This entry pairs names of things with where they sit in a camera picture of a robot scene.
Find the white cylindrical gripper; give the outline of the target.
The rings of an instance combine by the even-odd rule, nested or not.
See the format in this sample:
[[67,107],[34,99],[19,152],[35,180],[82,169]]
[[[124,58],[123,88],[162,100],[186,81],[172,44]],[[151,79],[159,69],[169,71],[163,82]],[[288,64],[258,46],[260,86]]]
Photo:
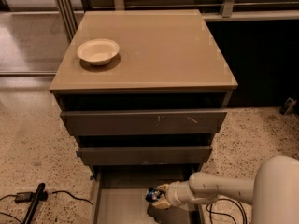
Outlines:
[[173,182],[169,184],[162,184],[156,188],[161,193],[165,193],[166,199],[160,199],[152,204],[153,207],[161,210],[166,210],[171,207],[182,206],[186,203],[192,203],[193,194],[188,181]]

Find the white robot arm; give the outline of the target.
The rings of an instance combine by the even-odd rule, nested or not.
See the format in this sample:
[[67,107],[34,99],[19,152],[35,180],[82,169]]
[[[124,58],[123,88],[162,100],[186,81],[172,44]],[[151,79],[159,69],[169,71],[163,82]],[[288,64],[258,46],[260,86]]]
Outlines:
[[271,157],[252,179],[196,172],[186,181],[148,189],[146,200],[168,209],[186,203],[212,204],[221,196],[250,205],[252,224],[299,224],[299,160]]

